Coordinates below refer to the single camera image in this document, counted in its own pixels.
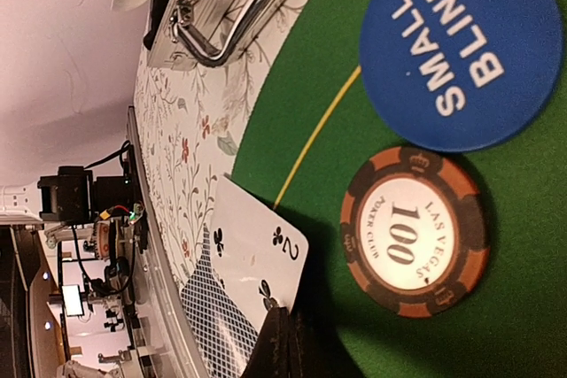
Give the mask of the two of clubs card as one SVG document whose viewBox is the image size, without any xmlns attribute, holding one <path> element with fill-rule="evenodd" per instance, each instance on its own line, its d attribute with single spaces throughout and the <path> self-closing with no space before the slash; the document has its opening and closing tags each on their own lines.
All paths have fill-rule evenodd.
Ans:
<svg viewBox="0 0 567 378">
<path fill-rule="evenodd" d="M 291 309 L 307 260 L 304 235 L 223 176 L 217 184 L 213 268 L 227 294 L 253 316 L 271 303 Z"/>
</svg>

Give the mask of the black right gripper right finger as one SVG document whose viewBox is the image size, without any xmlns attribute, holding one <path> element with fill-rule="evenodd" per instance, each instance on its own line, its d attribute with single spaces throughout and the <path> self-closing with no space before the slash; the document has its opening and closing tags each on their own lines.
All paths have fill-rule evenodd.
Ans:
<svg viewBox="0 0 567 378">
<path fill-rule="evenodd" d="M 290 315 L 290 377 L 363 377 L 337 336 L 302 311 Z"/>
</svg>

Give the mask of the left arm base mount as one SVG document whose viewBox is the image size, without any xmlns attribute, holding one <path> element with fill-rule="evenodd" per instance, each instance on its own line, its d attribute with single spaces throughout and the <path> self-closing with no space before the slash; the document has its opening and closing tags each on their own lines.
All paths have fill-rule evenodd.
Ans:
<svg viewBox="0 0 567 378">
<path fill-rule="evenodd" d="M 40 218 L 57 226 L 52 244 L 69 231 L 89 295 L 136 301 L 136 259 L 148 245 L 149 225 L 132 143 L 87 166 L 61 166 L 37 182 Z"/>
</svg>

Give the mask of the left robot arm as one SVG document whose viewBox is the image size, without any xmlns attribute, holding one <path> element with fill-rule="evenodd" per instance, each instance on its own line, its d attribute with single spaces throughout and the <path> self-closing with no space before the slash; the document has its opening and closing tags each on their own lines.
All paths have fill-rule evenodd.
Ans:
<svg viewBox="0 0 567 378">
<path fill-rule="evenodd" d="M 2 185 L 0 188 L 1 225 L 41 224 L 41 190 L 35 183 Z"/>
</svg>

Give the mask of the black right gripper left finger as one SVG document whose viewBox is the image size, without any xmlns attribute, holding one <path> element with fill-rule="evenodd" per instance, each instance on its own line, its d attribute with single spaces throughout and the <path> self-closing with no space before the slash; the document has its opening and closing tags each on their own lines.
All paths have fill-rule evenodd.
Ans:
<svg viewBox="0 0 567 378">
<path fill-rule="evenodd" d="M 284 378 L 288 366 L 289 313 L 285 307 L 268 311 L 242 378 Z"/>
</svg>

